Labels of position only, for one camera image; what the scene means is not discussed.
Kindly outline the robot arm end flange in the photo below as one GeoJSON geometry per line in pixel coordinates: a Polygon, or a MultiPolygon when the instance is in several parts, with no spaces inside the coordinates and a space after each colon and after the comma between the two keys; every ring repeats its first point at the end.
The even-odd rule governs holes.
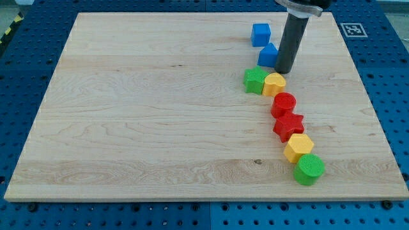
{"type": "Polygon", "coordinates": [[[287,9],[290,15],[300,19],[306,19],[314,15],[320,17],[332,0],[275,0],[275,2],[287,9]]]}

